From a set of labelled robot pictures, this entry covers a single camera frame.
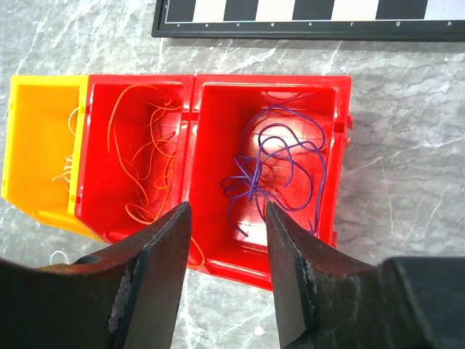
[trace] cable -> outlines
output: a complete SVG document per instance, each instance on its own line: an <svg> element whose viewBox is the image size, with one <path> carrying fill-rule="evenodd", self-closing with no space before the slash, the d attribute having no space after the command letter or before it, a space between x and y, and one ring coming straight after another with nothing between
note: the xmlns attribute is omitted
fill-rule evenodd
<svg viewBox="0 0 465 349"><path fill-rule="evenodd" d="M143 225L151 225L156 220L158 220L158 218L162 215L164 209L166 208L166 205L169 199L169 194L171 193L172 181L174 179L174 167L175 167L176 156L177 156L177 143L171 140L172 137L175 136L176 132L172 132L167 135L164 135L162 138L157 138L155 136L153 125L155 125L157 121L160 121L168 112L179 110L181 107L172 106L171 105L172 100L171 98L168 98L167 96L165 98L166 100L163 102L164 105L158 105L155 103L143 101L145 104L148 104L154 107L155 110L150 114L150 120L149 120L148 125L144 126L140 130L139 134L137 135L137 137L135 137L135 139L138 140L142 138L143 132L150 132L150 141L143 144L139 149L137 149L134 155L132 156L132 158L128 156L123 157L121 154L120 145L118 143L118 136L117 136L117 131L116 131L118 109L122 103L124 96L127 94L127 92L135 88L153 89L157 93L162 92L157 87L154 87L152 85L144 85L144 84L131 85L123 90L123 92L118 96L118 99L116 100L116 103L110 115L110 120L108 122L107 151L110 154L110 144L111 144L111 139L113 138L116 155L118 157L118 162L122 170L126 173L126 175L131 180L130 183L133 183L136 187L137 200L134 200L133 202L129 202L124 205L124 209L126 210L126 213L135 222L138 222ZM174 150L170 153L162 148L163 145L171 146L171 148L173 148ZM134 165L134 162L147 149L150 149L148 170L147 170L147 174L142 176L138 168L136 168L136 166ZM155 180L153 180L151 177L151 172L153 170L153 157L154 157L155 151L157 151L158 153L160 153L160 155L165 157L166 162L163 168L162 175L157 177ZM149 209L150 206L153 205L154 203L150 202L149 195L145 189L145 184L142 184L142 182L144 181L150 181L150 185L153 185L153 187L156 190L164 192L161 205L156 213L152 212L152 210ZM189 268L201 268L206 263L205 255L203 254L202 249L200 248L197 241L193 237L191 237L191 241L193 245L195 246L195 248L199 251L199 254L201 255L201 263L198 265L188 263L187 266Z"/></svg>
<svg viewBox="0 0 465 349"><path fill-rule="evenodd" d="M317 129L321 133L321 138L322 142L319 146L316 146L314 142L309 141L309 140L299 140L295 132L288 127L284 123L272 123L268 124L267 126L263 127L259 134L258 134L258 151L257 155L255 157L253 156L246 156L245 154L245 149L246 149L246 136L250 134L251 127L254 125L254 128L257 127L261 122L263 122L266 118L263 120L259 120L262 116L265 116L266 112L271 111L271 110L279 110L279 111L285 111L287 113L293 114L295 116L303 118L305 121L309 121L313 125L317 127ZM295 140L295 144L289 145L282 137L271 135L267 136L264 140L262 140L264 136L264 132L272 129L272 128L284 128L286 129L293 137ZM273 141L278 142L279 144L282 144L282 147L277 149L276 151L273 151L269 153L265 145ZM323 128L317 123L315 120L311 119L308 116L305 116L302 113L299 113L297 111L293 111L287 107L284 107L282 105L272 105L269 108L264 109L255 117L253 117L250 122L247 124L245 131L243 133L243 136L241 138L240 142L240 151L241 154L235 154L233 156L235 165L240 171L240 174L238 175L232 175L224 178L221 181L221 186L223 189L223 194L230 199L230 204L227 209L227 219L229 223L239 232L241 232L244 236L248 236L248 234L243 231L242 229L239 228L239 226L233 222L231 219L231 213L232 213L232 207L235 204L235 202L240 199L240 198L247 198L248 202L251 202L252 200L255 200L256 207L258 209L258 212L260 214L260 217L265 220L264 213L262 209L260 208L259 205L259 196L262 196L265 201L274 201L276 204L278 204L282 209L284 209L287 212L298 212L300 210L303 210L312 200L312 193L313 193L313 188L314 188L314 183L312 180L312 176L310 173L299 163L294 161L293 155L291 150L294 148L301 148L304 151L308 153L316 153L318 156L318 159L320 160L320 164L322 167L322 180L320 182L320 187L318 188L318 194L317 194L317 199L315 203L315 216L314 216L314 223L312 224L310 220L307 220L309 228L307 231L311 233L312 235L315 235L317 233L318 229L318 215L319 215L319 208L320 208L320 202L321 202L321 196L323 195L323 188L326 183L326 165L325 165L325 160L323 156L321 155L321 150L325 146L326 143L326 136ZM289 163L290 167L290 173L289 173L289 178L286 180L286 183L284 184L284 188L287 188L295 175L295 171L300 171L303 173L303 175L308 179L309 184L310 184L310 190L307 194L306 199L304 202L297 206L297 207L289 207L288 205L284 204L282 199L279 199L275 194L269 192L268 190L265 190L262 185L260 185L260 176L263 172L263 166L272 166L268 165L267 161L270 159L277 159L279 161L287 161Z"/></svg>
<svg viewBox="0 0 465 349"><path fill-rule="evenodd" d="M70 113L70 115L69 115L69 117L68 117L68 128L69 128L71 134L72 134L74 137L76 137L76 131L74 131L73 128L72 128L72 126L71 126L71 119L73 118L73 116L74 116L75 114L77 114L78 110L79 110L79 107L74 108L74 109L71 111L71 113ZM60 178L60 179L62 180L62 182L63 182L63 185L64 185L65 188L66 188L66 191L67 191L67 192L70 192L70 182L71 182L71 178L70 178L70 177L71 177L71 166L72 166L72 163L73 163L73 154L67 156L67 157L65 158L65 160L66 160L66 164L65 164L65 166L63 167L63 173L62 173L62 174L59 174L59 175L56 176L56 177L53 177L53 178L52 178L52 182L54 182L55 180L57 180L58 178Z"/></svg>

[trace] red plastic bin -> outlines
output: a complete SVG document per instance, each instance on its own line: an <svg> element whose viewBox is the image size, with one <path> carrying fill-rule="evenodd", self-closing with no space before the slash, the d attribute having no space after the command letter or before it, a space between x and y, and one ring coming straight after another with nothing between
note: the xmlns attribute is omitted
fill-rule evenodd
<svg viewBox="0 0 465 349"><path fill-rule="evenodd" d="M113 127L116 130L118 149L124 160L127 160L124 156L132 157L134 151L150 139L148 124L154 105L163 105L171 99L172 105L179 106L178 110L167 112L153 126L158 138L174 132L171 141L177 143L173 184L163 214L181 201L193 84L193 76L89 77L75 213L80 221L106 241L120 241L144 227L126 212L125 205L134 200L137 192L134 193L134 183L121 167L111 138L113 133L108 151L108 124L118 97L127 87L141 85L128 90L121 98L118 115L114 117L112 130ZM160 92L146 85L156 87ZM148 181L154 182L163 174L165 163L159 152L154 152L151 158L150 149L146 147L137 155L133 166L140 174L150 173ZM150 198L147 210L155 214L161 209L163 194L152 185L147 185L145 190Z"/></svg>
<svg viewBox="0 0 465 349"><path fill-rule="evenodd" d="M187 158L193 161L185 163L182 200L192 205L193 238L206 257L206 264L199 270L264 289L272 288L265 224L253 202L239 201L232 216L248 237L237 232L227 221L230 201L220 186L226 176L239 174L233 154L240 152L240 139L247 123L271 105L285 105L306 114L324 129L326 146L322 155L327 177L320 203L318 235L322 241L336 246L333 219L344 148L349 142L347 128L352 127L348 114L350 89L351 78L347 76L203 75L195 78L187 145ZM308 121L284 116L280 111L269 112L268 116L265 123L286 122L299 138L320 141L316 128ZM249 155L256 154L256 131L246 137ZM310 204L291 216L300 225L307 226L307 218L313 221L322 169L315 154L300 156L299 162L309 170L316 184ZM276 187L282 186L288 169L278 167L273 172ZM308 187L296 176L297 185L286 189L289 205L302 202L305 186ZM197 249L191 249L190 261L201 262Z"/></svg>

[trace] marble countertop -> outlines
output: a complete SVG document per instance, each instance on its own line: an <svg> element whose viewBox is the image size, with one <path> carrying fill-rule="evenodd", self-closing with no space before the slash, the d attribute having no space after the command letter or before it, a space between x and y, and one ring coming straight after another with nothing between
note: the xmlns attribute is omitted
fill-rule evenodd
<svg viewBox="0 0 465 349"><path fill-rule="evenodd" d="M347 74L355 128L339 250L369 263L465 252L465 44L153 39L154 9L153 0L3 1L1 152L15 74ZM0 200L3 258L37 267L103 246ZM278 348L272 294L187 272L172 347Z"/></svg>

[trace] orange wire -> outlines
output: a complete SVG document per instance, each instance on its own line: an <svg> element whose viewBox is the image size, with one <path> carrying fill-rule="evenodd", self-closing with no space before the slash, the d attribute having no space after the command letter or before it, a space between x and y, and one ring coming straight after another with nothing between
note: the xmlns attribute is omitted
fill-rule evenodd
<svg viewBox="0 0 465 349"><path fill-rule="evenodd" d="M137 140L140 139L140 138L142 137L144 131L145 131L146 129L148 129L149 127L151 127L151 124L145 125L143 128L141 128L140 131L137 133L137 136L135 137L135 139L137 139ZM132 146L129 147L129 149L128 149L128 151L127 151L127 154L129 154L129 151L130 151L131 149L132 149Z"/></svg>
<svg viewBox="0 0 465 349"><path fill-rule="evenodd" d="M123 90L123 92L119 95L118 99L116 100L116 103L115 103L115 106L113 107L113 111L111 112L111 115L110 115L110 121L108 122L108 130L107 130L107 151L108 153L110 152L110 133L111 133L111 126L113 125L113 122L115 121L115 116L116 116L116 111L118 110L118 106L119 106L119 103L121 102L121 100L123 99L124 95L131 89L135 88L135 87L147 87L149 89L154 89L156 90L157 92L162 92L158 87L155 87L153 85L148 85L148 84L135 84L135 85L131 85L131 86L128 86L127 88L125 88Z"/></svg>
<svg viewBox="0 0 465 349"><path fill-rule="evenodd" d="M189 262L187 262L187 266L188 266L189 268L202 268L202 267L205 265L205 263L206 263L205 255L203 254L201 247L197 244L197 241L196 241L192 236L190 237L190 240L191 240L192 243L194 244L195 248L198 250L198 253L201 254L202 261L201 261L199 264L197 264L197 265L190 264Z"/></svg>
<svg viewBox="0 0 465 349"><path fill-rule="evenodd" d="M129 178L136 183L137 187L139 188L139 190L137 191L137 195L139 196L139 200L142 201L141 197L140 197L140 192L142 192L143 194L143 198L144 198L144 202L142 202L142 206L139 205L139 204L133 204L133 203L129 203L129 204L126 204L125 205L125 210L126 210L126 213L128 214L128 216L130 216L130 218L132 218L134 221L138 222L138 223L141 223L143 225L150 225L152 223L154 223L160 216L161 216L161 213L163 212L163 210L165 209L166 207L166 204L167 204L167 201L168 201L168 197L169 197L169 194L171 193L171 187L172 187L172 180L174 178L174 166L176 164L176 149L173 151L172 154L168 154L164 151L162 151L159 147L158 147L158 144L159 143L168 143L170 145L174 145L177 147L177 144L175 142L172 142L170 139L176 134L176 132L172 132L171 134L168 134L164 137L162 137L161 139L158 139L156 140L155 139L155 135L153 133L153 125L154 123L156 123L158 120L160 120L165 114L167 111L175 111L177 109L180 109L181 107L176 107L176 108L167 108L167 106L171 105L171 98L168 98L169 101L168 102L165 102L165 106L164 107L161 107L159 105L156 105L156 104L153 104L153 103L149 103L149 102L146 102L147 104L149 105L152 105L154 107L156 107L157 109L155 111L152 112L152 115L150 116L150 123L146 126L146 127L149 127L150 128L150 137L152 138L151 142L148 142L146 144L144 144L141 148L139 148L139 150L134 154L134 156L132 157L132 161L129 162L125 159L122 158L121 156L121 152L120 152L120 149L119 149L119 144L118 144L118 139L116 137L116 126L114 126L113 124L115 123L116 121L116 111L118 110L118 106L123 98L123 96L130 90L130 89L133 89L135 87L147 87L147 88L151 88L151 89L155 89L157 90L158 92L161 92L161 90L159 90L157 87L154 87L152 85L144 85L144 84L136 84L136 85L131 85L127 88L124 89L124 91L119 95L118 99L116 100L116 104L113 108L113 111L111 113L111 116L110 116L110 120L108 122L108 132L107 132L107 150L108 150L108 153L110 152L110 133L111 133L111 128L113 126L113 139L115 141L115 148L116 148L116 153L118 155L118 161L121 165L121 168L124 170L124 172L129 176ZM150 154L150 166L149 166L149 169L148 169L148 172L147 172L147 175L140 178L139 176L139 172L137 171L136 167L134 166L134 160L136 159L136 157L142 152L143 149L145 149L146 147L148 147L149 145L153 145L153 149L151 151L151 154ZM158 190L166 190L165 192L165 196L163 198L163 202L161 204L161 207L160 209L158 210L156 216L153 216L153 214L147 210L147 207L149 206L149 200L148 200L148 195L147 195L147 191L144 189L143 185L140 183L140 181L142 180L146 180L147 178L149 178L150 176L150 173L152 171L152 163L153 163L153 154L155 152L155 149L162 155L164 155L165 157L168 158L167 162L165 163L165 167L163 169L163 175L159 178L157 178L154 182L154 187ZM126 166L124 165L124 161L135 171L136 173L136 176L133 176L129 170L126 168ZM158 181L160 180L163 180L163 187L160 187L158 186ZM133 214L131 212L131 208L134 207L136 210L135 212L137 213L137 215L139 217L137 217L135 214ZM149 217L152 217L151 220L149 220L145 215L148 215ZM202 249L200 248L200 246L198 245L197 241L191 237L190 238L192 243L194 244L195 248L199 251L200 255L201 255L201 263L198 264L198 265L193 265L193 264L190 264L190 263L187 263L187 266L189 268L201 268L203 267L205 264L206 264L206 258L205 258L205 255L203 254L203 251Z"/></svg>

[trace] storage bin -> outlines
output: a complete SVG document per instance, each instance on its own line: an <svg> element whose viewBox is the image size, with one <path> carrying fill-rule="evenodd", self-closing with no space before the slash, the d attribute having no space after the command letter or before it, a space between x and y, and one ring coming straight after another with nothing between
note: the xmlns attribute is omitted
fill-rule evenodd
<svg viewBox="0 0 465 349"><path fill-rule="evenodd" d="M245 237L227 219L230 200L220 185L223 178L239 175L233 155L240 153L240 140L246 137L247 155L256 154L257 129L243 135L249 121L260 111L273 105L303 113L321 125L325 146L321 153L326 167L326 182L320 202L320 222L317 235L324 242L336 246L333 219L337 189L341 174L344 147L348 144L347 129L352 127L348 114L351 79L325 76L197 76L191 113L190 136L185 165L183 200L193 208L193 237L203 251L207 263L201 270L245 284L271 289L267 259L266 227L254 202L243 198L235 203L232 219L248 236ZM265 124L283 122L295 131L300 140L319 144L317 128L280 109L267 112ZM291 216L307 227L313 222L313 212L322 166L315 154L297 156L302 166L312 175L315 185L311 202ZM289 176L289 168L264 167L263 183L280 190ZM294 175L295 183L283 191L287 205L305 200L309 184L302 173ZM191 249L191 260L200 262L201 256Z"/></svg>
<svg viewBox="0 0 465 349"><path fill-rule="evenodd" d="M87 82L12 77L1 196L43 224L98 240L74 215Z"/></svg>
<svg viewBox="0 0 465 349"><path fill-rule="evenodd" d="M126 210L126 205L139 203L141 193L121 166L121 159L126 169L134 171L131 175L137 173L142 178L150 173L141 181L150 200L150 205L144 208L148 212L142 212L142 215L151 218L149 213L154 216L158 212L163 214L180 202L193 80L192 76L89 77L76 216L104 240L117 242L144 227L130 215L142 219L138 208L130 206L130 214ZM109 133L116 103L117 111ZM154 147L150 144L143 148L152 139L149 124L155 105L165 106L165 103L169 103L170 110L153 124L153 136L162 139L173 134L170 142L177 144L175 159L170 164L172 187L166 203L166 191L155 188L153 183L163 176L167 157L158 151L152 155ZM173 151L165 145L160 146L166 152Z"/></svg>

